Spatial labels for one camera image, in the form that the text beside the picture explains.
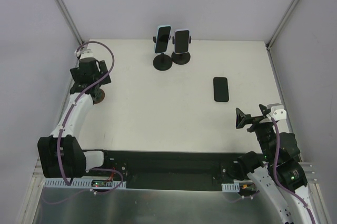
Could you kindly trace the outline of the wooden base phone stand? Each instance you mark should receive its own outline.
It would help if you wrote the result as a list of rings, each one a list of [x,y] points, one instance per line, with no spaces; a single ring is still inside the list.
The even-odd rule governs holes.
[[[93,103],[94,104],[101,103],[104,100],[104,98],[105,98],[105,92],[102,89],[98,88],[94,92]]]

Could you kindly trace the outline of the black smartphone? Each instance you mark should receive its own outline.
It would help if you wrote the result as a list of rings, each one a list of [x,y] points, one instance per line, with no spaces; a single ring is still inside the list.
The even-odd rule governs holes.
[[[215,102],[229,101],[229,85],[226,77],[213,78],[213,92]]]

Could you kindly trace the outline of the black round base phone stand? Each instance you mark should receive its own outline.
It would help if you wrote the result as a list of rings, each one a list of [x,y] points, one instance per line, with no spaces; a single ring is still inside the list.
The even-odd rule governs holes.
[[[159,71],[166,71],[172,67],[172,59],[170,56],[164,53],[156,54],[153,59],[153,66]]]

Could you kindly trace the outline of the blue case smartphone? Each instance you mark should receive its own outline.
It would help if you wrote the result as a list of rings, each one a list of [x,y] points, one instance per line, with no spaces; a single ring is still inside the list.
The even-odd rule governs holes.
[[[171,26],[170,25],[158,26],[156,36],[153,37],[153,41],[155,43],[154,53],[160,54],[166,52],[170,38],[171,38]]]

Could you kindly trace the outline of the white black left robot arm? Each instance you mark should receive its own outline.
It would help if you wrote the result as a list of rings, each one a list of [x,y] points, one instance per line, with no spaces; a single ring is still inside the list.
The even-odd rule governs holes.
[[[101,86],[111,82],[106,63],[84,58],[70,73],[74,83],[66,110],[51,135],[37,143],[43,174],[46,178],[72,179],[93,169],[99,176],[106,176],[111,163],[104,159],[104,153],[83,151],[77,140],[88,112],[105,98]]]

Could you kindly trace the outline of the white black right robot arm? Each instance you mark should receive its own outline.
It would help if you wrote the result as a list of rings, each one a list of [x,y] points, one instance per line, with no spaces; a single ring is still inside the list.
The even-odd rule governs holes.
[[[300,163],[300,149],[293,133],[281,133],[277,123],[287,118],[281,104],[259,106],[252,116],[236,108],[237,129],[245,126],[256,135],[262,154],[254,151],[238,157],[225,171],[239,181],[248,179],[276,215],[278,223],[331,223],[310,165]]]

